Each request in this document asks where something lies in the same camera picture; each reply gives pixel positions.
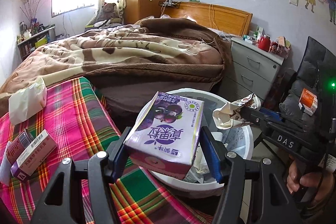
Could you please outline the person's right hand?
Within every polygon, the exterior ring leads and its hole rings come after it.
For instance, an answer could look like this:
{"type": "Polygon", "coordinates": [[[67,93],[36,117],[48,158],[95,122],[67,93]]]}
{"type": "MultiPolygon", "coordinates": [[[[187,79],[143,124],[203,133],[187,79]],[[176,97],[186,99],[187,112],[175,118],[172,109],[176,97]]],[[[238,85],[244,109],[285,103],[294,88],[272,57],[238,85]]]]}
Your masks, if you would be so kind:
{"type": "MultiPolygon", "coordinates": [[[[286,187],[290,194],[293,194],[299,190],[301,186],[308,188],[318,188],[320,179],[322,178],[322,173],[308,173],[306,175],[301,175],[297,168],[297,163],[294,157],[290,156],[292,163],[288,170],[288,177],[286,179],[286,187]]],[[[323,175],[323,180],[319,187],[317,194],[315,195],[312,205],[325,200],[329,193],[332,192],[334,187],[334,175],[326,171],[323,175]]]]}

